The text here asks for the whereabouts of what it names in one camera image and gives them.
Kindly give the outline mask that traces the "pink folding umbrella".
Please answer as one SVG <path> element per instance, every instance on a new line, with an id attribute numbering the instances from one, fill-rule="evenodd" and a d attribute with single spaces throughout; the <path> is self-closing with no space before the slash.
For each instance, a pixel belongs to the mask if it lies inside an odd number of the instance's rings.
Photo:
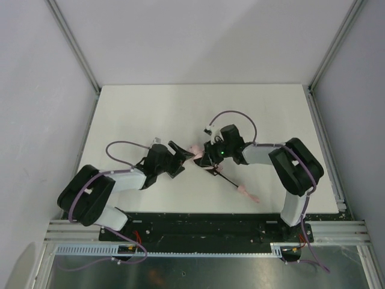
<path id="1" fill-rule="evenodd" d="M 250 194 L 244 185 L 235 183 L 222 173 L 223 166 L 221 163 L 224 160 L 224 151 L 218 149 L 215 144 L 212 144 L 210 141 L 208 141 L 205 143 L 203 148 L 195 144 L 189 148 L 189 151 L 194 155 L 192 161 L 197 166 L 213 176 L 220 176 L 234 187 L 236 187 L 238 193 L 251 199 L 253 202 L 257 204 L 260 202 L 260 199 L 255 194 Z"/>

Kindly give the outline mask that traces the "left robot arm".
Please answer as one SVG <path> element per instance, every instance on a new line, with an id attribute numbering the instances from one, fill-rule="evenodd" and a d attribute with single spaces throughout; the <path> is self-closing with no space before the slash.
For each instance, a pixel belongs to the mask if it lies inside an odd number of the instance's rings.
<path id="1" fill-rule="evenodd" d="M 108 205 L 114 193 L 126 190 L 145 190 L 153 185 L 159 175 L 166 173 L 175 178 L 182 173 L 184 162 L 194 158 L 194 154 L 182 149 L 175 142 L 161 144 L 157 139 L 145 157 L 128 169 L 101 172 L 88 164 L 73 177 L 57 199 L 57 205 L 68 213 L 71 222 L 83 226 L 99 225 L 120 231 L 128 223 L 129 217 L 119 208 Z"/>

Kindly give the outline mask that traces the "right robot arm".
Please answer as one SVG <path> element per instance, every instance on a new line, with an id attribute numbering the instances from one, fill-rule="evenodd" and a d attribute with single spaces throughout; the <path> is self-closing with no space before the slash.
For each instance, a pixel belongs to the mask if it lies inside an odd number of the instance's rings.
<path id="1" fill-rule="evenodd" d="M 221 175 L 221 163 L 231 158 L 237 165 L 266 164 L 273 166 L 286 190 L 280 220 L 285 228 L 300 226 L 306 234 L 305 216 L 310 196 L 315 192 L 324 169 L 299 138 L 285 143 L 246 142 L 239 129 L 227 125 L 215 132 L 205 130 L 211 139 L 203 147 L 194 145 L 193 162 L 212 175 Z"/>

